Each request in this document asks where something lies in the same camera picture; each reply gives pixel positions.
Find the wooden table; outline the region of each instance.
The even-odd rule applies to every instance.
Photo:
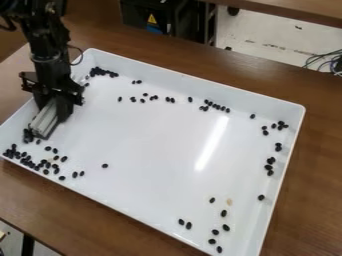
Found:
[[[342,254],[342,80],[310,70],[127,27],[109,33],[72,23],[74,44],[297,102],[307,115],[261,255]],[[15,62],[24,60],[21,67]],[[27,98],[18,53],[0,66],[0,121]],[[203,253],[148,226],[0,161],[0,217],[66,255]]]
[[[201,0],[342,28],[340,0]]]

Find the black cable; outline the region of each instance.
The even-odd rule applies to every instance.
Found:
[[[70,63],[70,61],[69,61],[69,65],[70,66],[77,66],[77,65],[81,64],[81,62],[83,61],[83,57],[84,57],[82,49],[78,48],[76,46],[73,46],[73,45],[69,45],[69,44],[68,44],[68,48],[76,49],[76,50],[78,50],[81,53],[81,59],[77,63],[74,63],[74,64]]]

